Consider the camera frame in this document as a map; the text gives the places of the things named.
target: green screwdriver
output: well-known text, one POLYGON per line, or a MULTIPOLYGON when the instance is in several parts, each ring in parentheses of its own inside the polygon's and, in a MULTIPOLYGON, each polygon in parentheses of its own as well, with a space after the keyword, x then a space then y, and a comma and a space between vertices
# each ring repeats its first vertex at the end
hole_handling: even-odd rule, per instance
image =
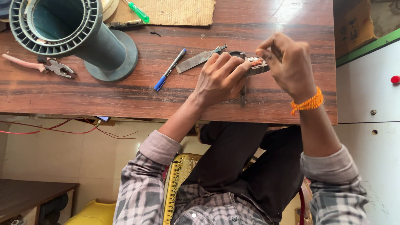
POLYGON ((144 13, 141 9, 139 9, 133 2, 129 2, 128 0, 125 0, 128 3, 128 6, 144 21, 144 22, 149 22, 150 18, 146 13, 144 13))

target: plaid shirt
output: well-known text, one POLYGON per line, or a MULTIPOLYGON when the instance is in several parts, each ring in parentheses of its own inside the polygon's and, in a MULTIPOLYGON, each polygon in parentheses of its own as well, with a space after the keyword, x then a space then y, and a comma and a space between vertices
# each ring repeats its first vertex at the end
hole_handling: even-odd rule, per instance
MULTIPOLYGON (((164 186, 162 171, 179 148, 179 143, 154 131, 139 147, 121 174, 120 191, 114 215, 115 225, 161 225, 164 186)), ((347 149, 328 157, 302 155, 304 174, 312 181, 311 212, 314 224, 369 224, 364 205, 366 191, 361 187, 357 167, 347 149)), ((246 196, 209 193, 199 185, 183 185, 171 224, 259 224, 272 221, 246 196)))

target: hand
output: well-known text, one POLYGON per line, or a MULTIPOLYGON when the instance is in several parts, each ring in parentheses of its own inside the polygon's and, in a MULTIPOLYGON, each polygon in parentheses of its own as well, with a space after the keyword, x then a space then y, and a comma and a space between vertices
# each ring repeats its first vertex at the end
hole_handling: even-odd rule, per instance
POLYGON ((230 100, 245 85, 247 78, 243 76, 250 67, 249 61, 237 56, 232 57, 227 52, 221 55, 214 53, 201 70, 191 96, 197 99, 204 110, 214 104, 230 100))
POLYGON ((295 42, 277 32, 257 47, 256 55, 268 63, 277 84, 295 103, 300 104, 316 94, 308 43, 295 42))

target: metal scraper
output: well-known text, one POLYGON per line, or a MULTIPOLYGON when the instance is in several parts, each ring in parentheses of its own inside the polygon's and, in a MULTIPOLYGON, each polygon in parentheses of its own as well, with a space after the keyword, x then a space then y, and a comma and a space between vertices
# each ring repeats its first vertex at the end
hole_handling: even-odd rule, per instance
POLYGON ((181 63, 179 63, 176 66, 176 71, 178 73, 182 73, 192 67, 195 67, 197 65, 199 65, 200 63, 203 63, 205 61, 207 61, 212 54, 214 53, 220 53, 222 49, 227 48, 226 44, 223 45, 222 47, 217 47, 215 50, 213 51, 209 51, 209 52, 202 52, 194 57, 191 57, 190 59, 183 61, 181 63))

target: man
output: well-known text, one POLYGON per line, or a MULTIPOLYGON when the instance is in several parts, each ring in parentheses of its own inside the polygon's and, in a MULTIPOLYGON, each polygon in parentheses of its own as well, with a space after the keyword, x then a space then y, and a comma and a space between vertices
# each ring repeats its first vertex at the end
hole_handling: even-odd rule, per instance
MULTIPOLYGON (((307 43, 275 33, 256 54, 266 60, 277 84, 296 104, 316 95, 307 43)), ((162 224, 162 171, 201 114, 237 96, 250 67, 249 62, 227 53, 211 56, 194 92, 149 135, 123 169, 114 224, 162 224)), ((368 199, 357 167, 337 138, 324 106, 299 113, 301 129, 266 132, 267 125, 259 123, 205 125, 199 139, 211 147, 179 188, 171 224, 279 224, 304 176, 312 181, 314 224, 369 224, 363 208, 368 199), (242 172, 258 147, 266 152, 242 172)))

